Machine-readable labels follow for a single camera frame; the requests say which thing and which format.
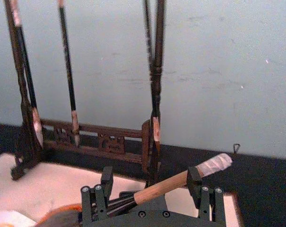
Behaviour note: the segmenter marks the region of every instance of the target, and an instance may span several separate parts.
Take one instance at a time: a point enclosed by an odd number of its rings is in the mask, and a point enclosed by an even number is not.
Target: light blue wall
[[[40,115],[70,121],[57,1],[19,2]],[[139,129],[151,110],[142,1],[66,5],[80,122]],[[0,1],[0,122],[19,125],[19,105]],[[161,112],[164,144],[286,158],[286,0],[168,0]]]

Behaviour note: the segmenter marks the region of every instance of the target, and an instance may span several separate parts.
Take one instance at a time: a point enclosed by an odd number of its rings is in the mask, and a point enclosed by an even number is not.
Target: brush with wooden handle
[[[214,156],[213,158],[195,166],[200,174],[200,177],[205,177],[210,174],[216,173],[221,170],[225,170],[230,167],[232,164],[232,159],[225,153]],[[109,201],[107,208],[107,215],[109,217],[113,217],[124,213],[131,208],[143,204],[147,201],[155,199],[161,195],[164,195],[167,192],[170,192],[176,188],[182,187],[187,184],[187,174],[188,171],[181,172],[175,176],[172,176],[166,180],[163,180],[159,183],[156,183],[144,190],[136,192],[133,196],[125,198]],[[81,204],[73,204],[70,206],[65,206],[59,208],[55,211],[52,211],[48,215],[46,215],[37,225],[36,227],[50,227],[50,226],[81,226],[78,225],[78,215],[74,215],[73,220],[69,219],[66,223],[65,216],[70,217],[70,213],[81,212],[82,207]]]

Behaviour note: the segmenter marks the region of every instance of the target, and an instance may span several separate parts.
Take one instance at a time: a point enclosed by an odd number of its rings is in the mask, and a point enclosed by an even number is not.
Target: white tape
[[[217,171],[227,169],[232,164],[232,159],[225,153],[214,156],[213,158],[196,166],[203,173],[203,176],[208,176]]]

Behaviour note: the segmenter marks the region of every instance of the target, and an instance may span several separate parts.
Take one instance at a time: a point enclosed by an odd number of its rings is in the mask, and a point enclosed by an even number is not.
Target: carved wooden rail
[[[72,134],[72,123],[41,119],[43,126],[51,126],[54,130],[55,141],[45,140],[44,149],[58,149],[85,155],[118,159],[139,163],[144,173],[148,174],[150,120],[142,124],[141,130],[105,127],[90,124],[79,124],[79,130],[97,133],[98,147],[77,147]],[[125,137],[142,139],[141,154],[126,152]]]

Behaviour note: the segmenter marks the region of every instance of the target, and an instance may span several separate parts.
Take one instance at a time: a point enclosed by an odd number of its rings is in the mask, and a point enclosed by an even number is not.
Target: screw
[[[84,188],[82,188],[82,192],[87,192],[89,190],[89,188],[88,187],[84,187]]]
[[[164,211],[164,212],[163,212],[163,216],[164,216],[165,218],[168,218],[168,217],[170,217],[170,213],[169,213],[168,211]]]
[[[220,188],[216,188],[215,191],[216,191],[217,193],[222,193],[222,192],[223,192]]]
[[[140,211],[139,212],[139,217],[140,218],[144,218],[146,216],[146,212],[144,212],[144,211]]]

